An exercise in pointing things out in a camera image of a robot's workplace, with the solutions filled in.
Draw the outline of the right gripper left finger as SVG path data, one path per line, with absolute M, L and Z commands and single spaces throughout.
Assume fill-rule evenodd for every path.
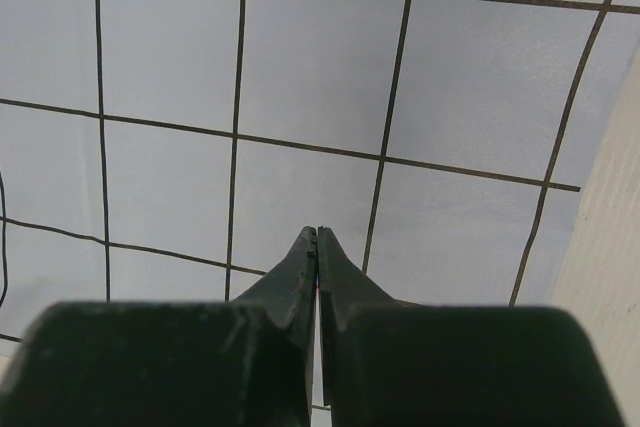
M 229 302 L 66 302 L 1 383 L 5 426 L 307 426 L 317 233 Z

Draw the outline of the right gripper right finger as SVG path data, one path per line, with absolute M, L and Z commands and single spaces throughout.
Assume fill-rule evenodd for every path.
M 317 237 L 323 397 L 336 426 L 619 426 L 566 311 L 406 306 Z

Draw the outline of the blue checkered cloth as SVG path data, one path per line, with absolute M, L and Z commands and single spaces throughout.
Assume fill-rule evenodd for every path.
M 639 0 L 1 0 L 1 359 L 231 300 L 306 225 L 411 303 L 547 303 Z

